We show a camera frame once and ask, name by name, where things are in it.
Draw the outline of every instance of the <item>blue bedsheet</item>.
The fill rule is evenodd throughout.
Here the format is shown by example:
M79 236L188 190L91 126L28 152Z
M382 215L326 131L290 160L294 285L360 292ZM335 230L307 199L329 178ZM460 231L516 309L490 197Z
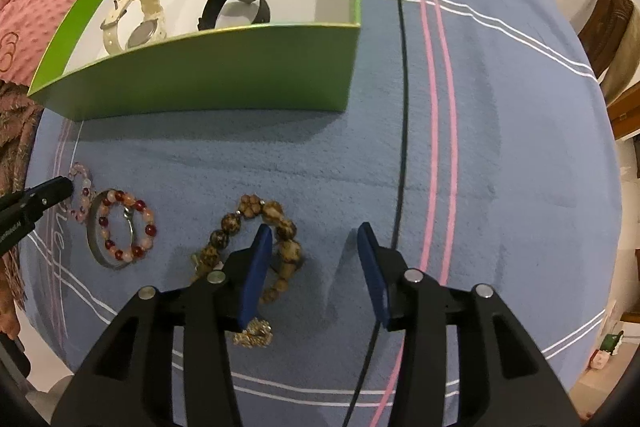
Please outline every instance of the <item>blue bedsheet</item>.
M260 308L273 344L229 348L242 418L340 425L374 324L354 229L370 221L380 243L392 236L406 71L399 250L453 287L493 284L562 383L574 383L602 320L621 219L612 132L574 31L554 0L362 0L362 19L343 114L70 123L45 112L28 185L80 161L98 188L144 199L159 230L148 258L119 272L92 259L85 229L61 206L23 241L28 315L70 368L140 286L188 284L189 255L241 194L256 192L283 203L306 263L287 293ZM246 247L256 229L243 227L231 248ZM386 422L401 341L380 335L353 427ZM448 422L458 389L451 358ZM179 340L174 366L179 379Z

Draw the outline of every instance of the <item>screw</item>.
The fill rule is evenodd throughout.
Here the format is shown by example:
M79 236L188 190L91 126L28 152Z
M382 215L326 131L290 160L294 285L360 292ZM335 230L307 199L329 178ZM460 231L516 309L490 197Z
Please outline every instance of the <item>screw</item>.
M494 289L488 284L479 284L476 286L476 293L483 299L488 299L494 295Z
M153 286L144 286L140 288L138 292L138 297L140 297L143 301L148 301L152 299L156 295L156 289Z
M213 272L209 272L207 275L207 282L211 284L220 284L225 282L226 275L222 270L213 270Z
M424 273L415 268L410 268L406 272L404 272L404 278L409 282L420 282L424 277Z

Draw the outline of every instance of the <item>pink beaded bracelet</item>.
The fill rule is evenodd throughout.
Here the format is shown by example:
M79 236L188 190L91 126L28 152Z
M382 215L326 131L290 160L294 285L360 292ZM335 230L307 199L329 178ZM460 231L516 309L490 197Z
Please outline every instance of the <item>pink beaded bracelet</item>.
M109 212L112 204L121 203L124 206L133 208L142 214L142 219L145 221L145 237L140 240L138 245L131 245L130 248L122 251L111 240L111 232L109 230ZM154 213L151 209L146 207L146 203L143 200L137 200L133 197L133 194L124 193L122 190L109 190L107 197L105 197L98 207L98 225L100 225L100 235L104 239L104 247L116 258L117 261L124 261L124 263L131 263L134 259L141 259L145 256L148 250L154 247L154 237L158 230L154 224Z
M73 180L78 174L82 176L82 191L80 196L80 207L78 210L72 209L70 214L76 219L78 223L84 223L86 216L89 213L89 207L91 201L95 198L94 183L91 179L91 173L81 163L74 163L69 171L69 177Z

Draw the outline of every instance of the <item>green box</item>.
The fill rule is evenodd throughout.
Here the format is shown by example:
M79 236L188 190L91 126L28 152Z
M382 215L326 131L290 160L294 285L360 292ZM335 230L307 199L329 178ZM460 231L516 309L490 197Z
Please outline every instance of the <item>green box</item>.
M204 1L161 0L169 37L109 56L99 25L113 0L77 0L29 96L76 121L168 110L346 108L360 0L268 0L269 24L198 32ZM135 18L136 4L121 26Z

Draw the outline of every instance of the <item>white watch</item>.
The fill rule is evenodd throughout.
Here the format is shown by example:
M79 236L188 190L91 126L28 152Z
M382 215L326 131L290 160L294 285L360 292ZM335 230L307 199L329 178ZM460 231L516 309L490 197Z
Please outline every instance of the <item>white watch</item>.
M135 0L115 0L114 8L111 9L107 17L100 24L102 30L102 42L104 49L110 55L117 55L123 52L118 40L118 22L127 8ZM161 41L166 38L166 27L164 22L164 10L160 5L160 0L139 0L144 18L140 25L132 31L127 40L126 49L130 50L142 44Z

